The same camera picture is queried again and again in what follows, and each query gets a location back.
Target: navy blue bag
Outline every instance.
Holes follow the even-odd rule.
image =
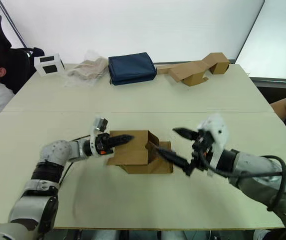
[[[132,84],[153,80],[157,70],[146,52],[108,58],[110,83]]]

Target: cardboard piece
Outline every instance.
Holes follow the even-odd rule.
[[[224,74],[229,67],[229,60],[222,52],[212,52],[208,54],[203,62],[209,66],[212,74]]]
[[[204,73],[208,68],[209,66],[203,61],[191,61],[171,68],[169,75],[177,82],[183,81],[188,86],[194,86],[208,79],[204,77]]]
[[[157,74],[168,74],[168,71],[174,67],[177,67],[179,65],[181,65],[180,63],[178,64],[169,64],[169,65],[161,65],[161,66],[157,66]]]
[[[173,164],[163,160],[156,152],[155,146],[171,149],[170,141],[159,142],[148,130],[110,131],[110,136],[129,134],[134,139],[129,143],[115,147],[114,157],[107,165],[117,165],[130,174],[170,174]]]

